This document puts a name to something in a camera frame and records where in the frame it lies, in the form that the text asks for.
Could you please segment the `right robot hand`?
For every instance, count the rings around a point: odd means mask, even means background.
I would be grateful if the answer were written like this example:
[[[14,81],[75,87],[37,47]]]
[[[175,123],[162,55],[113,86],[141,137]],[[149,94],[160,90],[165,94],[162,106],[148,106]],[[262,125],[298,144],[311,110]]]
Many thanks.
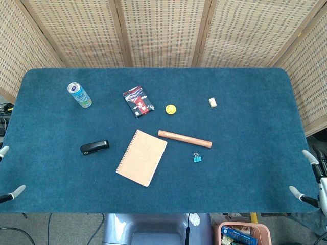
[[[302,153],[308,159],[315,175],[318,184],[318,199],[300,193],[294,186],[289,186],[289,189],[297,199],[319,208],[324,216],[326,216],[326,175],[321,169],[321,166],[324,165],[323,160],[321,160],[320,163],[319,160],[307,150],[302,150]]]

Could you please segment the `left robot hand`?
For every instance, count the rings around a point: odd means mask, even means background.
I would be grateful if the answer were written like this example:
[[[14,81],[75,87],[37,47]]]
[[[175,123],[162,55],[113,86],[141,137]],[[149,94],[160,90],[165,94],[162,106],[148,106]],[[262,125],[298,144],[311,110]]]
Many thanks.
[[[4,156],[6,155],[6,153],[9,150],[9,146],[4,146],[1,148],[1,160],[4,158]],[[24,190],[25,190],[26,186],[25,185],[21,185],[19,186],[16,190],[14,190],[13,192],[6,194],[6,195],[2,195],[0,202],[4,203],[10,200],[15,199],[16,197],[18,197]]]

